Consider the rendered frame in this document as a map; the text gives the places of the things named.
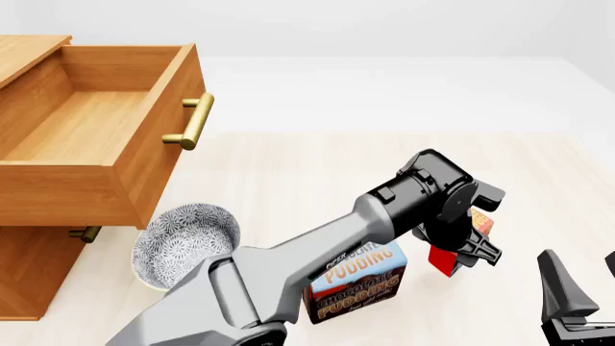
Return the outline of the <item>chocolate pudding box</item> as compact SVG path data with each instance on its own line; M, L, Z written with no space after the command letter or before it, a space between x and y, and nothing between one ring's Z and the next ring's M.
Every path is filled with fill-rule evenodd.
M310 322L317 325L396 295L407 259L396 241L367 243L304 289Z

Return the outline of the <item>blue-white patterned bowl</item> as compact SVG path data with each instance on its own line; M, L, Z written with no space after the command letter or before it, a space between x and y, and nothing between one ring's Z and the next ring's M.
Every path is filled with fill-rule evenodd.
M135 277L166 292L197 264L230 253L240 242L234 216L213 204L185 204L163 212L139 233L131 254Z

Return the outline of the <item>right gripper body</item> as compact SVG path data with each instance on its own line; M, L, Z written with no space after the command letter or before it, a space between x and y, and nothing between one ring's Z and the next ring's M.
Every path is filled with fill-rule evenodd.
M615 346L615 322L588 322L593 311L542 316L542 331L549 346Z

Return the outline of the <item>closed wooden drawer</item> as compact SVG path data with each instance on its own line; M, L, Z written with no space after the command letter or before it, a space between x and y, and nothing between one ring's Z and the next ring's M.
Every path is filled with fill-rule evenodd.
M45 235L43 247L44 264L42 265L43 279L42 284L39 285L43 304L42 315L48 310L66 276L86 247L86 243L82 242L79 238L69 237L68 232L70 230L83 229L73 227L55 228Z

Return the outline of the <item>red butter box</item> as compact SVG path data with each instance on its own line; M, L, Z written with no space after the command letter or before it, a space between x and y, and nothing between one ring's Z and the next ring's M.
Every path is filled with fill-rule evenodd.
M471 208L470 212L472 215L473 227L486 237L489 237L494 221L474 208ZM457 253L441 250L432 245L430 247L428 261L445 276L451 278L454 273L462 267L462 264L457 261L456 257Z

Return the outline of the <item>wooden cabinet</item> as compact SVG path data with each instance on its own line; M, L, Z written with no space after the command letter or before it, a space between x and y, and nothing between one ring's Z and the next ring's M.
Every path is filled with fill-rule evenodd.
M69 36L0 36L0 321L37 321L45 235L99 226L102 166L6 156L73 93L55 55Z

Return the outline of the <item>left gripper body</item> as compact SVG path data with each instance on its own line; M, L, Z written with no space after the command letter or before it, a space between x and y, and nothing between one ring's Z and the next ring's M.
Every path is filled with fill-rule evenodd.
M449 223L439 218L430 218L423 224L415 227L412 234L422 241L437 247L456 253L464 246L473 230L472 219L464 215Z

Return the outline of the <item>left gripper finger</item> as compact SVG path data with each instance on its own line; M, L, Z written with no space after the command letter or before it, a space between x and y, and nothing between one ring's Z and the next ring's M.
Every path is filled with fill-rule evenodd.
M502 256L502 250L495 247L482 233L471 233L456 252L456 261L466 267L473 267L478 260L485 260L495 266Z

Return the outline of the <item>open wooden drawer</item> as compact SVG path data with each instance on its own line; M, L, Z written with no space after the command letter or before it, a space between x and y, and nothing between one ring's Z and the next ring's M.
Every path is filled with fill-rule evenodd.
M195 45L64 45L0 84L0 226L149 223L204 94Z

